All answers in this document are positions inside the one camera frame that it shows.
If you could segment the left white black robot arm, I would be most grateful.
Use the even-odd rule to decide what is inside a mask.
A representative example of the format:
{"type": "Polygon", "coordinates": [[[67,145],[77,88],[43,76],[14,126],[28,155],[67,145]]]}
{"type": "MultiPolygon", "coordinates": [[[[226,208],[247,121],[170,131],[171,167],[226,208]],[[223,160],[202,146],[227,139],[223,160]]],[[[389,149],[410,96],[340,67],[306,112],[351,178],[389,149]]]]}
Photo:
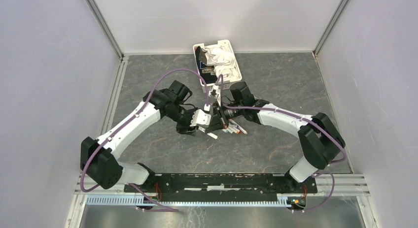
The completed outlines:
{"type": "Polygon", "coordinates": [[[155,186],[151,169],[118,159],[134,139],[163,117],[176,122],[178,132],[193,130],[191,121],[196,109],[183,107],[191,96],[192,91],[176,80],[168,88],[147,93],[136,109],[114,128],[96,139],[88,136],[81,142],[81,170],[103,189],[118,183],[134,183],[142,192],[151,191],[155,186]]]}

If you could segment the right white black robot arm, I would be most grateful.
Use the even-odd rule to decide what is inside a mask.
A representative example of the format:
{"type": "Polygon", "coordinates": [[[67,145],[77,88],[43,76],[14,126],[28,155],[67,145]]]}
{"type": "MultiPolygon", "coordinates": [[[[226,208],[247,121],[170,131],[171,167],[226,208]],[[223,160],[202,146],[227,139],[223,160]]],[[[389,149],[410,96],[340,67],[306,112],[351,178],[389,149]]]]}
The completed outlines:
{"type": "Polygon", "coordinates": [[[233,118],[243,116],[250,122],[277,128],[299,139],[303,156],[286,173],[284,184],[288,191],[300,191],[308,177],[337,163],[339,154],[343,155],[341,161],[347,158],[346,143],[326,114],[304,115],[279,108],[256,98],[244,81],[231,85],[233,99],[227,104],[222,102],[222,90],[217,84],[208,92],[209,97],[216,99],[210,130],[224,129],[233,118]]]}

